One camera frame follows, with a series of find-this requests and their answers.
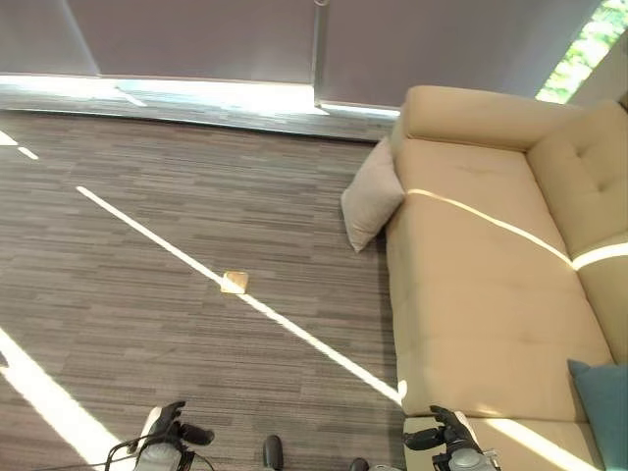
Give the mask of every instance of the green foliage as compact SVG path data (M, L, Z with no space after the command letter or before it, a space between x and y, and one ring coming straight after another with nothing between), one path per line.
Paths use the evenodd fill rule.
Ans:
M537 99L565 103L628 27L628 0L605 0L556 66Z

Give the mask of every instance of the sofa seat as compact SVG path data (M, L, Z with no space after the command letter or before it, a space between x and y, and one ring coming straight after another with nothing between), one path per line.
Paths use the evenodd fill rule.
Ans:
M612 358L525 155L406 139L395 169L406 198L388 263L406 414L435 403L586 421L566 358Z
M542 420L469 419L480 446L493 448L501 469L535 471L594 471L604 469L587 423ZM405 432L435 427L429 417L405 421ZM405 450L408 469L431 469L432 456L445 447L428 451Z

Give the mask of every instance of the throw pillow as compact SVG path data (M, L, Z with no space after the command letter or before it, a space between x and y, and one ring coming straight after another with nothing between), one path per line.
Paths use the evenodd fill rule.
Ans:
M606 470L628 471L628 365L568 363Z
M375 146L340 199L349 242L356 252L377 235L403 201L387 137Z

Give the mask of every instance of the teal pillow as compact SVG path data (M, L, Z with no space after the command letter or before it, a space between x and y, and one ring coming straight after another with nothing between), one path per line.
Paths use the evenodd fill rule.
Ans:
M628 471L628 365L568 364L606 471Z

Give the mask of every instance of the beige pillow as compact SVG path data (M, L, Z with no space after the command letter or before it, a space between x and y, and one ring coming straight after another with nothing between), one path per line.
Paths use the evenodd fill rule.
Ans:
M340 199L349 242L356 252L377 235L403 201L389 139L384 137Z

